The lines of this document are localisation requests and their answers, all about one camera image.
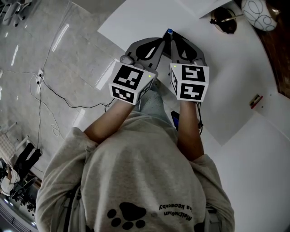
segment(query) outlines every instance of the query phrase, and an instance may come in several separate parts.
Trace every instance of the wooden surface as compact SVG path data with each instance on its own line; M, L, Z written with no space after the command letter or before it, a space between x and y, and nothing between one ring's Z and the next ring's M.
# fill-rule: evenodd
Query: wooden surface
M241 0L235 0L241 6ZM281 11L277 27L270 32L255 28L271 63L278 92L290 99L290 19L289 1L268 0Z

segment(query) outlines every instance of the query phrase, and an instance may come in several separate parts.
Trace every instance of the marble floor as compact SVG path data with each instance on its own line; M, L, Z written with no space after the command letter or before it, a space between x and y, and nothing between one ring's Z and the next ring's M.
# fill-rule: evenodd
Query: marble floor
M104 113L104 106L70 108L44 83L40 90L34 73L43 68L45 82L71 106L109 103L108 89L100 91L95 85L124 51L97 31L121 1L107 4L110 7L90 14L68 0L35 0L18 27L0 25L0 125L18 122L14 137L29 135L37 144L41 91L43 155L31 169L40 178L69 130L84 130ZM178 104L169 101L172 96L163 94L164 101L171 102L164 105L166 112L178 110Z

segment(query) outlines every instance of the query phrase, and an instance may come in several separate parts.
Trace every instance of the person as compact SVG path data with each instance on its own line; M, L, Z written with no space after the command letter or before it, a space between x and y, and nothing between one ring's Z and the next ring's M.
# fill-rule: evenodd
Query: person
M198 231L207 208L221 231L234 231L230 201L203 151L196 104L180 102L177 132L155 87L140 105L117 100L84 132L72 128L38 192L39 231L51 231L56 202L79 183L88 231Z
M33 149L34 146L28 143L23 152L19 155L13 168L10 166L7 167L7 175L1 182L0 193L10 196L10 192L14 189L15 184L21 182L26 177L29 170L39 160L41 156L40 149L36 149L31 157L26 160Z

